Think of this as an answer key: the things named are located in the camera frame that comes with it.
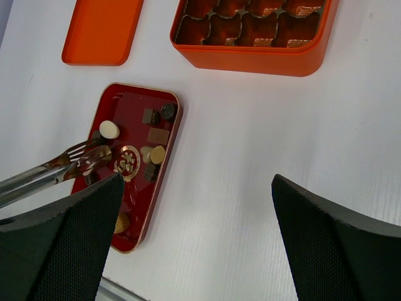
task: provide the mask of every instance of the white chocolate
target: white chocolate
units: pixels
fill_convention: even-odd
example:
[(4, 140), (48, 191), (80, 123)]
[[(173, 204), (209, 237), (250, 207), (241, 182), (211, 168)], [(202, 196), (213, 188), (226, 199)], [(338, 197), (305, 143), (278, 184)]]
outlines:
[(106, 139), (116, 139), (120, 135), (120, 129), (111, 121), (105, 120), (99, 127), (100, 135)]

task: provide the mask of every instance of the black mesh fabric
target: black mesh fabric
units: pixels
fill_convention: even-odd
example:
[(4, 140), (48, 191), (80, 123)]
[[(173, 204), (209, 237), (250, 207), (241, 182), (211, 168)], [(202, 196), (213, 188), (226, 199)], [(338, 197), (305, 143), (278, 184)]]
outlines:
[(115, 174), (0, 226), (1, 271), (18, 271), (2, 300), (94, 300), (123, 189)]
[(279, 177), (273, 202), (298, 298), (357, 300), (330, 217)]
[(401, 300), (401, 227), (277, 175), (273, 203), (298, 298)]

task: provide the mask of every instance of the red tray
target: red tray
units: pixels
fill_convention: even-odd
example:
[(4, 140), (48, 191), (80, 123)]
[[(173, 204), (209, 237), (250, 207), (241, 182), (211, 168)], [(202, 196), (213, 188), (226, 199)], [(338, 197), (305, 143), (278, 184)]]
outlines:
[[(157, 126), (152, 126), (169, 130), (170, 136), (159, 176), (155, 183), (147, 182), (143, 177), (146, 164), (143, 163), (139, 150), (145, 145), (156, 145), (147, 142), (150, 126), (142, 123), (143, 111), (145, 108), (160, 111), (166, 103), (173, 103), (178, 106), (177, 117), (173, 124), (161, 119)], [(125, 191), (120, 209), (120, 212), (128, 214), (130, 227), (123, 233), (114, 234), (112, 240), (112, 247), (122, 253), (130, 253), (145, 238), (181, 118), (182, 107), (177, 97), (166, 91), (112, 83), (105, 89), (100, 98), (89, 137), (95, 130), (99, 129), (104, 120), (111, 120), (117, 124), (120, 129), (120, 136), (115, 140), (110, 140), (108, 145), (113, 152), (113, 159), (109, 165), (96, 172), (98, 178), (104, 179), (113, 174), (115, 164), (123, 160), (122, 149), (124, 153), (132, 154), (135, 159), (133, 172), (131, 174), (123, 173)], [(84, 178), (78, 178), (74, 182), (71, 193), (76, 193), (86, 187)]]

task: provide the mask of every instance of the tray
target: tray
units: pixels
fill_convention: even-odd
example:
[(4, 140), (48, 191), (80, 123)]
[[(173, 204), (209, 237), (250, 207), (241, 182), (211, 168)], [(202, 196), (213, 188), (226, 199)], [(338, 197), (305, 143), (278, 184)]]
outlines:
[[(142, 123), (146, 108), (160, 111), (166, 103), (178, 106), (174, 123), (169, 123), (164, 119), (160, 119), (160, 123), (154, 126)], [(103, 179), (115, 172), (119, 163), (125, 160), (127, 153), (135, 161), (131, 171), (122, 173), (125, 179), (125, 192), (120, 212), (127, 213), (130, 227), (123, 233), (113, 236), (112, 247), (119, 252), (130, 253), (145, 238), (181, 118), (182, 107), (177, 97), (170, 92), (113, 83), (105, 89), (100, 98), (89, 137), (99, 129), (104, 120), (111, 120), (117, 124), (120, 136), (115, 140), (108, 140), (107, 145), (113, 152), (113, 159), (107, 167), (96, 172), (97, 178)], [(143, 173), (146, 164), (139, 153), (142, 146), (157, 145), (147, 142), (151, 127), (170, 131), (165, 147), (165, 159), (155, 183), (145, 180)], [(74, 182), (71, 193), (76, 193), (86, 187), (85, 180), (82, 177), (78, 178)]]
[(128, 58), (143, 0), (77, 0), (61, 59), (119, 66)]
[(339, 0), (180, 0), (170, 32), (198, 68), (306, 76), (321, 66)]

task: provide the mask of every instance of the gold emblem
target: gold emblem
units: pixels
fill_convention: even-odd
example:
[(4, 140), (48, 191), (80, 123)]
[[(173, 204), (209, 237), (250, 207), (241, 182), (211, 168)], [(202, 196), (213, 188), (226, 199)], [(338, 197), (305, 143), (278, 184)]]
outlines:
[(140, 155), (134, 146), (123, 146), (120, 157), (114, 162), (114, 172), (121, 172), (124, 181), (129, 182), (135, 177), (140, 167)]

